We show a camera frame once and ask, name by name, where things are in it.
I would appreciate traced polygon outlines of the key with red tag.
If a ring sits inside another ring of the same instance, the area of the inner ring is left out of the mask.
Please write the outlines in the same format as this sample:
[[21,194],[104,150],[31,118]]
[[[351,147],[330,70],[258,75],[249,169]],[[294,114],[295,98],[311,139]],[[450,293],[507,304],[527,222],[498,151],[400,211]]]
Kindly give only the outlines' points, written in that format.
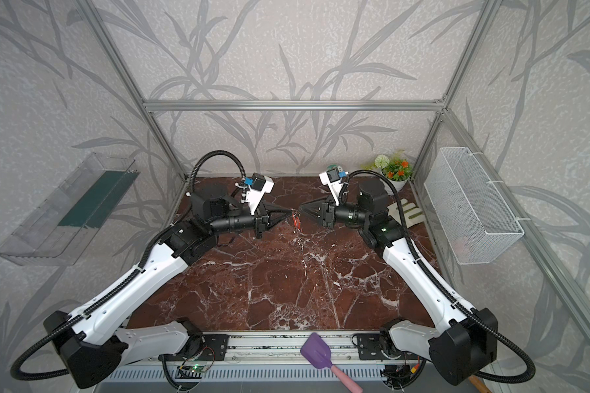
[[295,227],[296,230],[301,231],[302,230],[302,224],[301,224],[301,219],[298,216],[293,216],[293,225]]

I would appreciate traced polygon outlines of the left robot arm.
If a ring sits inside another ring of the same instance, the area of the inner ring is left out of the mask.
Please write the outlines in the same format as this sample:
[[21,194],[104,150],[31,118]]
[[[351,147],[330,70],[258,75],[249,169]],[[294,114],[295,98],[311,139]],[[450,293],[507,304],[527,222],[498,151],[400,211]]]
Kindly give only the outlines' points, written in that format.
[[97,385],[118,367],[149,357],[195,357],[205,346],[203,333],[188,319],[147,328],[121,324],[159,288],[183,273],[215,248],[219,236],[252,230],[256,237],[288,219],[290,209],[265,203],[262,191],[250,188],[242,201],[220,183],[209,184],[190,196],[191,216],[149,244],[141,261],[109,288],[70,313],[57,311],[44,327],[54,332],[71,323],[52,343],[76,385]]

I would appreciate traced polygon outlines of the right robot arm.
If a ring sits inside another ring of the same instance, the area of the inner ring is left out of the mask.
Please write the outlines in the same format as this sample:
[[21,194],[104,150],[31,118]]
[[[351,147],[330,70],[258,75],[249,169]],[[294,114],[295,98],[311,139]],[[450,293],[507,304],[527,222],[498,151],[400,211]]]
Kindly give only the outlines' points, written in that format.
[[462,307],[474,307],[424,260],[406,227],[391,216],[382,181],[362,181],[357,201],[351,204],[339,197],[347,189],[344,172],[323,172],[320,179],[330,195],[302,204],[300,212],[327,229],[337,223],[356,229],[365,244],[403,278],[433,321],[432,327],[402,318],[385,324],[380,329],[383,354],[391,360],[406,352],[418,355],[454,386],[492,363],[497,355],[496,339],[462,313]]

